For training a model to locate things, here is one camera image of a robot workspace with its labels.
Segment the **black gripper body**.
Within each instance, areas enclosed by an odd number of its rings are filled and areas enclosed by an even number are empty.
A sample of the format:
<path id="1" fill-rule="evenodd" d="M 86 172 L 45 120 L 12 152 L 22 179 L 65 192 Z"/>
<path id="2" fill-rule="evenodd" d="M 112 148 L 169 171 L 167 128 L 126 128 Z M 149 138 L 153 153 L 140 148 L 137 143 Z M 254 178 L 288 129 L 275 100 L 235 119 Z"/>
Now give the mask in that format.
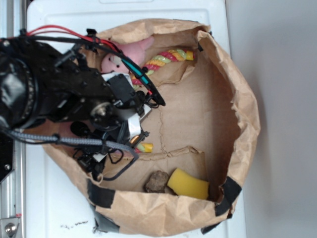
<path id="1" fill-rule="evenodd" d="M 101 103 L 92 109 L 91 123 L 94 130 L 90 130 L 88 125 L 81 121 L 73 122 L 70 130 L 78 137 L 100 140 L 105 142 L 105 145 L 79 145 L 73 158 L 86 172 L 100 174 L 107 158 L 112 164 L 117 164 L 126 153 L 130 153 L 132 162 L 120 170 L 120 173 L 123 173 L 138 159 L 135 150 L 149 135 L 142 130 L 141 121 L 151 108 L 144 104 L 145 93 L 134 90 L 128 74 L 112 72 L 103 74 L 102 77 L 110 87 L 114 101 Z"/>

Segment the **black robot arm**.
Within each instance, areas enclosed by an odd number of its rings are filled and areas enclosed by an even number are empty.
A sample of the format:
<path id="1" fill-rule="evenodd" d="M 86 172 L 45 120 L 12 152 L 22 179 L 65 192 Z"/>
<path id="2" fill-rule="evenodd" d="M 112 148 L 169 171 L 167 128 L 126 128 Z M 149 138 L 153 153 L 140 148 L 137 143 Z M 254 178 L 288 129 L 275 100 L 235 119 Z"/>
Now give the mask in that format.
<path id="1" fill-rule="evenodd" d="M 66 145 L 97 176 L 114 154 L 138 159 L 149 135 L 145 94 L 122 73 L 87 66 L 80 44 L 65 54 L 26 36 L 0 43 L 0 131 L 26 143 Z"/>

